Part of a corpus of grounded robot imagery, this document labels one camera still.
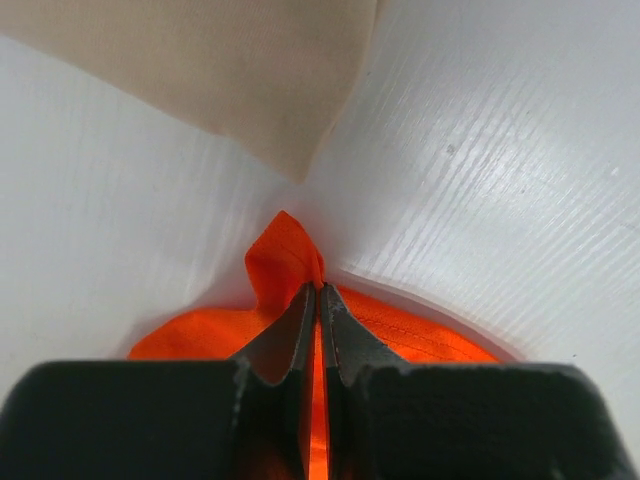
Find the orange t shirt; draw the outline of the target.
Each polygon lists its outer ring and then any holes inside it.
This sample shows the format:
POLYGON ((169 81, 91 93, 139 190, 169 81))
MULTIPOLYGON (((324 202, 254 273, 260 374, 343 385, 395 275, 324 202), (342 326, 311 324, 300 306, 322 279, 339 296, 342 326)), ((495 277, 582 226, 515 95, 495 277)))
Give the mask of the orange t shirt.
MULTIPOLYGON (((224 360, 280 317, 307 283, 319 291, 324 260, 303 226, 281 211, 245 255, 245 267, 256 297, 248 310, 201 307, 165 322, 141 338, 129 360, 224 360)), ((498 363, 479 341, 450 327, 391 306, 356 290, 339 286, 354 317, 391 350, 416 363, 498 363)), ((309 479, 329 479, 326 402, 320 326, 314 331, 309 479)), ((259 439, 240 439, 231 448, 229 479, 294 479, 273 446, 259 439)))

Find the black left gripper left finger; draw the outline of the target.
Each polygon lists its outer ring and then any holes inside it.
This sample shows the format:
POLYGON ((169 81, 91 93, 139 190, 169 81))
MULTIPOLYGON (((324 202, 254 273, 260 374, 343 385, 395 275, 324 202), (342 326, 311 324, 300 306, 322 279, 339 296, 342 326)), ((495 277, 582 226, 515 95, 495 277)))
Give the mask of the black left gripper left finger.
POLYGON ((1 410, 5 479, 305 479, 316 293, 224 360, 56 361, 1 410))

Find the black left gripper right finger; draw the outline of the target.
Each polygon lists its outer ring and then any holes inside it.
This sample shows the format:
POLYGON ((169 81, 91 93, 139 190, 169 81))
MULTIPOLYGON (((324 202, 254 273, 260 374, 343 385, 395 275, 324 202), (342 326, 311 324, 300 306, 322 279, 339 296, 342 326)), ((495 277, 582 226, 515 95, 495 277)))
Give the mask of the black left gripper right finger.
POLYGON ((319 297, 332 479, 635 479, 596 385, 542 363, 411 363, 319 297))

